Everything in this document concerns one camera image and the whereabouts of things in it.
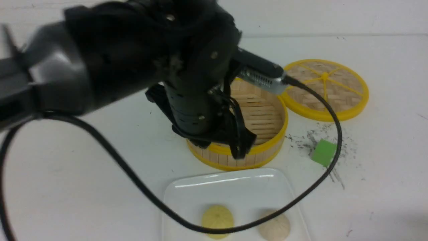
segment white wall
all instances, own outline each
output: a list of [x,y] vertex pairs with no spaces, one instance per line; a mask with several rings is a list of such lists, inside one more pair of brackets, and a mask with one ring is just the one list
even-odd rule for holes
[[[23,42],[61,9],[99,0],[0,0],[0,22]],[[428,34],[428,0],[220,0],[246,37]]]
[[220,0],[246,36],[427,34],[427,0]]

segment yellow rim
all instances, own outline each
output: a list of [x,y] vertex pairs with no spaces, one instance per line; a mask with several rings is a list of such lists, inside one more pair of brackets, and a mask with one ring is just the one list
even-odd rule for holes
[[[307,60],[300,60],[300,61],[293,62],[293,63],[287,65],[284,69],[290,70],[293,66],[296,66],[298,64],[302,64],[305,62],[310,62],[310,61],[329,63],[329,64],[337,66],[338,68],[345,69],[345,70],[349,71],[352,75],[354,75],[358,79],[359,83],[361,84],[361,87],[363,88],[363,93],[361,93],[362,99],[356,106],[354,106],[353,108],[351,108],[349,110],[340,111],[340,112],[336,113],[337,117],[339,118],[340,121],[349,120],[349,119],[357,116],[359,113],[361,113],[364,110],[364,107],[366,106],[367,102],[369,101],[369,88],[367,87],[364,80],[357,73],[355,73],[353,70],[349,69],[348,67],[341,65],[339,63],[336,63],[336,62],[328,61],[328,60],[307,59]],[[301,105],[300,103],[296,102],[293,98],[291,98],[287,94],[287,90],[289,88],[292,88],[292,87],[288,87],[284,91],[284,93],[281,95],[281,97],[284,99],[285,104],[287,105],[287,107],[290,110],[294,111],[295,113],[297,113],[303,117],[306,117],[306,118],[309,118],[312,120],[325,121],[325,122],[333,121],[332,117],[330,116],[330,114],[328,112],[316,111],[316,110],[305,107],[305,106]]]
[[204,164],[210,166],[210,167],[214,167],[217,168],[219,170],[222,171],[239,171],[239,170],[244,170],[244,169],[253,169],[253,168],[259,168],[261,166],[266,165],[268,162],[270,162],[277,154],[278,152],[281,150],[281,148],[278,148],[278,150],[276,150],[272,156],[270,156],[269,158],[267,158],[266,160],[262,161],[261,163],[258,163],[256,165],[252,165],[252,166],[224,166],[224,165],[220,165],[218,163],[213,163],[208,161],[207,159],[203,158],[201,155],[197,154],[196,151],[192,148],[192,146],[190,145],[189,141],[187,141],[187,146],[189,147],[190,151],[192,152],[192,154],[199,159],[201,162],[203,162]]

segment bamboo steamer lid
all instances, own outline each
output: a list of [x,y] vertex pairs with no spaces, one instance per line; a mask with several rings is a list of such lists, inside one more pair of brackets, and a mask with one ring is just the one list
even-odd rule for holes
[[[324,97],[339,120],[351,119],[361,113],[369,100],[369,89],[354,71],[327,60],[300,60],[285,67],[296,78]],[[317,121],[333,121],[324,105],[313,95],[296,87],[282,94],[290,110]]]

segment white plate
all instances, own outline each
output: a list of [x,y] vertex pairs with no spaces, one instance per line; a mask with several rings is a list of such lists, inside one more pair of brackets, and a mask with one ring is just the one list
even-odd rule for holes
[[[275,169],[258,168],[222,172],[172,182],[165,191],[164,202],[186,220],[201,225],[204,211],[213,204],[226,206],[233,214],[235,226],[259,218],[266,209],[279,209],[294,199],[284,174]],[[295,205],[285,212],[291,232],[286,241],[310,241],[306,223]],[[188,230],[163,214],[163,241],[213,241],[205,234]],[[229,235],[222,241],[264,241],[257,228]]]

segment black cable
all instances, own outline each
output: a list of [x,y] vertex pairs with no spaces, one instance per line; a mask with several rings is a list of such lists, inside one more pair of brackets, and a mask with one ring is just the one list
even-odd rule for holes
[[245,127],[245,121],[239,103],[230,95],[221,91],[216,91],[215,93],[233,110],[233,114],[230,113],[228,109],[224,111],[224,115],[228,118],[227,121],[230,122],[232,129],[232,131],[229,132],[229,147],[232,156],[236,159],[244,158],[247,153],[242,143],[242,137],[247,133],[247,128]]
[[[314,183],[312,184],[306,191],[301,193],[296,199],[288,203],[285,207],[279,209],[278,211],[261,218],[259,220],[256,220],[254,222],[233,227],[233,228],[227,228],[227,229],[209,229],[204,228],[198,225],[194,225],[185,219],[183,219],[181,216],[176,214],[173,210],[171,210],[169,207],[167,207],[161,200],[159,200],[145,185],[144,183],[138,178],[138,176],[135,174],[135,172],[131,169],[131,167],[123,160],[123,158],[119,155],[119,153],[114,149],[114,147],[91,125],[88,123],[79,120],[72,116],[63,115],[61,113],[56,112],[46,112],[44,115],[45,119],[51,119],[51,120],[57,120],[57,121],[64,121],[71,123],[75,126],[78,126],[85,131],[87,131],[93,138],[95,138],[99,144],[110,154],[110,156],[115,160],[115,162],[122,168],[122,170],[126,173],[126,175],[131,179],[131,181],[137,186],[137,188],[154,204],[156,205],[160,210],[162,210],[166,215],[168,215],[170,218],[181,224],[182,226],[191,229],[196,232],[203,232],[203,233],[209,233],[209,234],[226,234],[226,233],[234,233],[243,231],[246,229],[253,228],[257,225],[260,225],[264,222],[267,222],[280,214],[284,213],[291,207],[293,207],[295,204],[297,204],[300,200],[302,200],[305,196],[307,196],[309,193],[311,193],[324,179],[327,178],[327,176],[330,174],[330,172],[333,170],[334,166],[337,163],[337,160],[339,159],[340,150],[342,148],[342,129],[340,127],[339,120],[334,113],[331,106],[328,104],[326,100],[323,99],[319,94],[317,94],[314,90],[307,87],[306,85],[300,83],[299,81],[291,78],[286,77],[285,82],[287,82],[290,85],[296,86],[298,88],[301,88],[303,90],[306,90],[313,96],[315,96],[328,110],[328,112],[331,114],[334,123],[336,124],[337,128],[337,149],[336,153],[333,157],[333,160],[325,173]],[[6,212],[6,204],[4,199],[4,167],[5,167],[5,159],[7,155],[8,148],[13,140],[13,137],[15,136],[16,132],[19,130],[21,126],[17,126],[12,128],[6,135],[6,138],[3,141],[3,145],[0,149],[0,220],[2,222],[2,228],[5,233],[5,236],[8,241],[16,241],[13,231],[11,228],[11,225],[9,223],[9,219]]]

